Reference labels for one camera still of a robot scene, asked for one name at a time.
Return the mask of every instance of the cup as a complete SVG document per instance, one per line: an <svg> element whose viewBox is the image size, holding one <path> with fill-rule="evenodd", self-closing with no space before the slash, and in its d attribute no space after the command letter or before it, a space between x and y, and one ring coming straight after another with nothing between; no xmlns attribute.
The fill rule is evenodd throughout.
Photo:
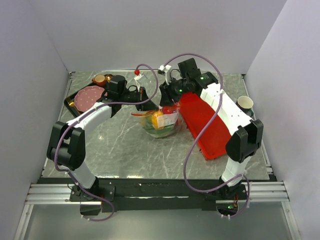
<svg viewBox="0 0 320 240"><path fill-rule="evenodd" d="M254 112L251 109L254 106L254 101L250 97L240 96L235 104L251 118L254 116Z"/></svg>
<svg viewBox="0 0 320 240"><path fill-rule="evenodd" d="M103 75L97 75L95 78L92 78L92 82L97 84L99 87L104 87L106 85L106 77Z"/></svg>

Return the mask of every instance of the red tray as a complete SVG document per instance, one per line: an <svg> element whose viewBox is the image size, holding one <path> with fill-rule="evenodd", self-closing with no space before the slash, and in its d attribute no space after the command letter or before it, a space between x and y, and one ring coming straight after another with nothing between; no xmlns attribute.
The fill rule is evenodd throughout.
<svg viewBox="0 0 320 240"><path fill-rule="evenodd" d="M180 99L180 113L192 136L196 138L215 111L196 94L187 93ZM226 125L217 116L200 137L198 146L205 159L212 160L227 153L226 144L230 138Z"/></svg>

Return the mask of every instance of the white wall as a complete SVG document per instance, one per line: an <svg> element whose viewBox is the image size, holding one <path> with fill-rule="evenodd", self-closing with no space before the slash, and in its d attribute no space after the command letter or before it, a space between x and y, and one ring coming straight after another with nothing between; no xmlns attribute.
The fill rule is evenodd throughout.
<svg viewBox="0 0 320 240"><path fill-rule="evenodd" d="M133 69L141 62L158 68L194 52L225 73L247 73L286 2L29 1L69 71Z"/></svg>
<svg viewBox="0 0 320 240"><path fill-rule="evenodd" d="M320 1L288 0L245 78L303 239L320 239Z"/></svg>
<svg viewBox="0 0 320 240"><path fill-rule="evenodd" d="M26 0L0 7L0 235L13 239L44 165L68 72Z"/></svg>

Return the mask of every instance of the marble table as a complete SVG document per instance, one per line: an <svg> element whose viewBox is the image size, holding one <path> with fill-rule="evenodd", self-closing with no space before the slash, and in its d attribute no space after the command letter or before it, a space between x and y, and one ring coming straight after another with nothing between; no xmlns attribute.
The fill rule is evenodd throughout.
<svg viewBox="0 0 320 240"><path fill-rule="evenodd" d="M141 71L148 79L140 84L146 88L148 96L155 89L155 79L150 71ZM78 91L91 82L98 74L123 75L128 85L135 84L134 71L78 71L71 75L67 95ZM172 72L173 77L179 73ZM159 83L164 77L159 76ZM246 95L241 74L224 74L224 90L236 101ZM160 91L152 99L159 104ZM90 133L86 142L86 164L99 178L148 178L148 179L183 179L183 162L194 141L186 125L171 136L153 138L146 134L139 120L130 113L137 112L134 106L122 106L122 109L111 119L103 122ZM60 120L69 121L74 117L63 106ZM206 161L196 146L189 158L187 176L190 179L219 179L226 164L227 155ZM54 168L51 160L46 162L43 177L68 177ZM247 176L250 180L268 180L266 160L261 148L247 165Z"/></svg>

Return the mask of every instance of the white sticker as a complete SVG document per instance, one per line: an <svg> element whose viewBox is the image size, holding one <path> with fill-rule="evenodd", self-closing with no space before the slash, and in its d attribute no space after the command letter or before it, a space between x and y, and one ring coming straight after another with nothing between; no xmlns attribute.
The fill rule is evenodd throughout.
<svg viewBox="0 0 320 240"><path fill-rule="evenodd" d="M156 118L156 121L158 123L158 128L162 128L171 124L175 124L178 120L179 113L171 113L171 114L164 114L160 115Z"/></svg>

